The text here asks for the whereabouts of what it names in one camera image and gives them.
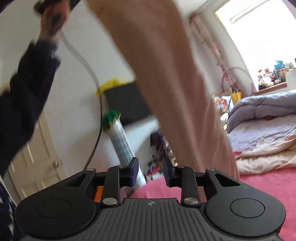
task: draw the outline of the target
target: wooden window sill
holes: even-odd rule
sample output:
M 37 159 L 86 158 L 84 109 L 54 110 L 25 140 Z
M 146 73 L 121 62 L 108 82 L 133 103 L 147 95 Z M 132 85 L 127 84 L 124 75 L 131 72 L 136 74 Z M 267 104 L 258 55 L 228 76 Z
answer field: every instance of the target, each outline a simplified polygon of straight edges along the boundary
M 286 87 L 287 87 L 287 82 L 284 82 L 284 83 L 280 83 L 280 84 L 277 84 L 277 85 L 270 86 L 270 87 L 268 87 L 266 89 L 263 89 L 263 90 L 259 90 L 259 91 L 255 92 L 253 95 L 262 95 L 262 94 L 266 94 L 268 92 L 283 89 L 283 88 L 286 88 Z

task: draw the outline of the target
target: door panel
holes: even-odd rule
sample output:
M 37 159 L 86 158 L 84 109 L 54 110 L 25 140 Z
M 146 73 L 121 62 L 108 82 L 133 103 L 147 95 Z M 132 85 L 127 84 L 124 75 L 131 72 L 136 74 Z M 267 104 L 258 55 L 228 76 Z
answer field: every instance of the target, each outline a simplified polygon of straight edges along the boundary
M 42 113 L 32 139 L 18 152 L 8 168 L 21 199 L 67 177 Z

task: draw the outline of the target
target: pink bed sheet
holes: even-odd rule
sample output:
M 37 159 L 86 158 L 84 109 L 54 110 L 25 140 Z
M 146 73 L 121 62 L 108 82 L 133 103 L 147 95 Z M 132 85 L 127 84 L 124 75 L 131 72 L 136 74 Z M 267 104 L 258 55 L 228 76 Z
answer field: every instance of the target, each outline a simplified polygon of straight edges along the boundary
M 285 206 L 287 216 L 281 229 L 283 240 L 296 240 L 296 168 L 274 170 L 260 175 L 241 176 L 241 181 L 278 198 Z M 177 198 L 180 188 L 168 188 L 164 178 L 147 183 L 131 198 Z

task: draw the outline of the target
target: black cable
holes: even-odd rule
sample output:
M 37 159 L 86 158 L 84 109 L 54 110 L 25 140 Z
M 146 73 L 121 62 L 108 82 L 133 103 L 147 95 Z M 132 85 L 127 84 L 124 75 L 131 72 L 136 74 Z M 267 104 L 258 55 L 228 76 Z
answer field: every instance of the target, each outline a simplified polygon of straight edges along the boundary
M 73 47 L 72 44 L 69 43 L 69 41 L 67 40 L 67 38 L 66 38 L 66 36 L 65 36 L 65 34 L 63 32 L 61 32 L 61 40 L 64 43 L 65 47 L 69 50 L 69 52 L 78 60 L 79 63 L 82 64 L 82 66 L 89 73 L 90 77 L 92 78 L 92 80 L 94 81 L 94 83 L 96 85 L 96 89 L 99 89 L 100 88 L 99 80 L 98 80 L 94 70 L 91 68 L 91 66 L 86 61 L 86 59 Z M 87 163 L 85 164 L 84 169 L 87 168 L 87 166 L 89 165 L 91 159 L 93 158 L 94 153 L 96 151 L 96 148 L 98 146 L 99 140 L 100 140 L 101 135 L 102 135 L 102 119 L 103 119 L 102 95 L 99 95 L 99 102 L 100 102 L 100 113 L 101 113 L 100 131 L 99 131 L 99 135 L 98 135 L 98 138 L 96 140 L 96 144 L 94 146 L 94 149 L 91 152 L 91 155 L 90 155 L 89 159 L 87 160 Z

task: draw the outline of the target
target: silver door knob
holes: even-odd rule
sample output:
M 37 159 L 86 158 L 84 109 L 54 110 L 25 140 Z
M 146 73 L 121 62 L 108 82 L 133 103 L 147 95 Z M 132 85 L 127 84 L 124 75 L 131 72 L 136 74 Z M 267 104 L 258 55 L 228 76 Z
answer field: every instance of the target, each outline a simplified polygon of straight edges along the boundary
M 58 163 L 57 161 L 54 161 L 54 162 L 52 163 L 52 165 L 54 166 L 54 168 L 58 168 L 58 167 L 59 167 L 59 163 Z

